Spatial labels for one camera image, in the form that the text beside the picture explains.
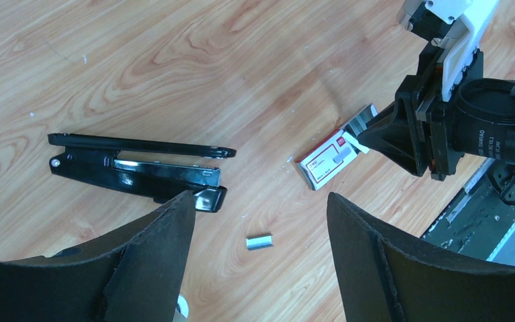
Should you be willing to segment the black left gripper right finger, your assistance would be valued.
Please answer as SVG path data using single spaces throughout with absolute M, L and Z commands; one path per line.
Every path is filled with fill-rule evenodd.
M 515 266 L 458 254 L 330 193 L 327 227 L 348 321 L 515 321 Z

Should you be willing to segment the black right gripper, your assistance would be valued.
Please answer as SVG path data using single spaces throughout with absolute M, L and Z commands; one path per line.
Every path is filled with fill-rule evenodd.
M 425 172 L 438 181 L 455 174 L 466 154 L 484 154 L 478 122 L 460 105 L 462 88 L 483 75 L 483 53 L 474 52 L 463 69 L 463 80 L 451 98 L 441 93 L 443 50 L 427 44 L 418 56 L 414 75 L 396 91 L 396 100 L 367 123 L 359 143 L 393 161 L 413 176 Z

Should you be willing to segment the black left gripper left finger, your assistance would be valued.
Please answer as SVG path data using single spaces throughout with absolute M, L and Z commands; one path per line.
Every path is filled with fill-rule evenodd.
M 195 217 L 185 191 L 55 256 L 0 262 L 0 321 L 172 321 Z

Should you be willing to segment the red staples box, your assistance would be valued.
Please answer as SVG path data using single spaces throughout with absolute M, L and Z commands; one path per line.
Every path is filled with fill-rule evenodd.
M 377 114 L 373 104 L 365 106 L 296 161 L 297 169 L 311 190 L 320 190 L 360 154 L 370 151 L 359 143 L 358 135 Z

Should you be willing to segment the black stapler base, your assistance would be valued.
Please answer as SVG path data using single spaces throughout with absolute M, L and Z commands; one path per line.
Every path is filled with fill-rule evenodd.
M 233 158 L 231 148 L 179 144 L 74 133 L 50 133 L 48 142 L 64 147 L 50 159 L 52 174 L 104 189 L 148 197 L 164 204 L 183 191 L 192 191 L 197 211 L 216 213 L 222 207 L 227 188 L 220 184 L 219 168 L 124 160 L 122 151 Z

